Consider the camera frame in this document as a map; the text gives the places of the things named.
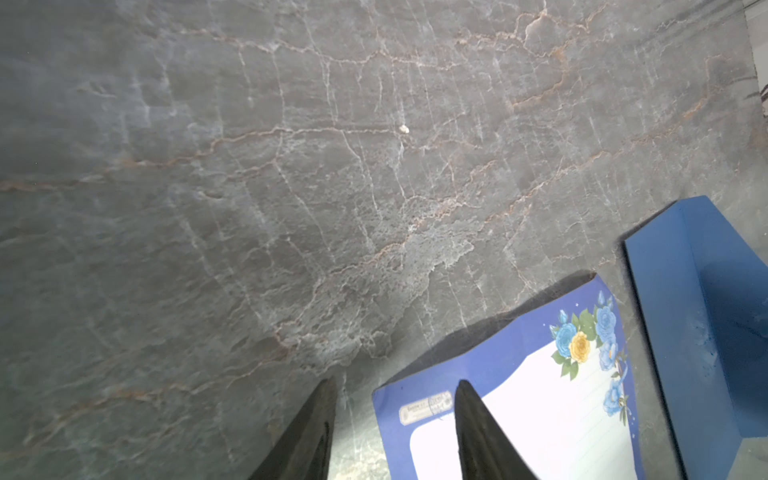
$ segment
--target gray stone surface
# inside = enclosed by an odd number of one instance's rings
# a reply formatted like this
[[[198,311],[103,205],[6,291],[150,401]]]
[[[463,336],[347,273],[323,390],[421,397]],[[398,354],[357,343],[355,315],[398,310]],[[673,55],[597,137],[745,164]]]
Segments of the gray stone surface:
[[[3,478],[244,478],[328,375],[388,478],[373,389],[584,270],[678,478],[620,238],[707,194],[768,257],[741,9],[3,2]]]

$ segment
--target blue paper border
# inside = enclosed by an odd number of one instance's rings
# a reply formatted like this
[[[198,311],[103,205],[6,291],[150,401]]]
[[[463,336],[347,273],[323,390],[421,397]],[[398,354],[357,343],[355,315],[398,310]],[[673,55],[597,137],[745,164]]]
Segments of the blue paper border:
[[[411,434],[420,425],[435,419],[430,417],[404,426],[400,423],[400,407],[445,391],[453,395],[461,379],[468,379],[481,397],[487,395],[509,378],[529,353],[552,342],[548,326],[554,325],[560,310],[570,313],[578,309],[589,309],[601,290],[610,295],[605,282],[595,276],[585,285],[561,298],[518,317],[468,352],[374,391],[373,408],[376,411],[392,480],[417,480],[410,449]],[[620,327],[615,330],[616,340],[621,351],[626,348],[627,340],[618,306],[614,310],[617,325]],[[629,395],[628,405],[632,412],[629,429],[632,435],[634,467],[638,480],[645,480],[640,453],[637,394],[630,359],[627,360],[627,370],[624,393]]]

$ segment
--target printed flower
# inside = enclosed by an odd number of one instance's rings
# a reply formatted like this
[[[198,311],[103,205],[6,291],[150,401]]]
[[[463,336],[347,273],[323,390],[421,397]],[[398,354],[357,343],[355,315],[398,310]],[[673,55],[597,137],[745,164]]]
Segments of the printed flower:
[[[566,323],[558,330],[554,344],[558,346],[558,351],[563,357],[571,358],[571,341],[575,336],[576,326],[573,323]]]
[[[621,380],[611,380],[611,388],[605,394],[605,401],[603,402],[603,409],[608,413],[608,416],[616,415],[621,411],[621,405],[619,399],[624,396],[624,385]]]
[[[602,340],[603,343],[616,343],[616,333],[614,332],[614,329],[616,328],[616,316],[611,312],[611,309],[607,306],[598,308],[598,312],[595,316],[598,318],[596,330],[598,331],[600,340]]]
[[[571,357],[579,363],[584,363],[589,357],[590,350],[589,340],[587,340],[587,334],[579,332],[571,341]]]
[[[613,368],[616,363],[616,355],[618,354],[619,347],[616,342],[603,343],[600,347],[600,368],[604,372],[607,372]]]

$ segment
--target flower bouquet illustration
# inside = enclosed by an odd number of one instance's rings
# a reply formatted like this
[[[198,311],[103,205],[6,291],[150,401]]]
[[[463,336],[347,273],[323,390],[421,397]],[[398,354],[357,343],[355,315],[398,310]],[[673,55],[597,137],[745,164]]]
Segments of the flower bouquet illustration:
[[[576,316],[571,314],[571,321],[564,310],[560,310],[560,323],[549,326],[549,330],[557,346],[552,359],[562,365],[561,376],[569,375],[571,380],[578,375],[578,366],[589,360],[589,354],[594,348],[599,350],[600,368],[604,372],[615,369],[611,376],[611,387],[605,394],[603,409],[609,416],[619,413],[621,421],[626,425],[632,415],[627,405],[629,396],[624,394],[624,378],[627,376],[627,354],[619,351],[616,341],[616,315],[613,312],[614,298],[606,301],[601,291],[598,304],[592,309],[583,310]]]

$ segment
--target printed label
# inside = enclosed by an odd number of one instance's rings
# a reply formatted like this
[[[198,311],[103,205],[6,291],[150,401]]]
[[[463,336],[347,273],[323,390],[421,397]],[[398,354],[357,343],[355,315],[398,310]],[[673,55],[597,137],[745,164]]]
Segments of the printed label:
[[[400,423],[410,425],[419,420],[428,419],[433,415],[447,412],[453,408],[453,397],[450,392],[438,393],[428,399],[409,403],[400,407]]]

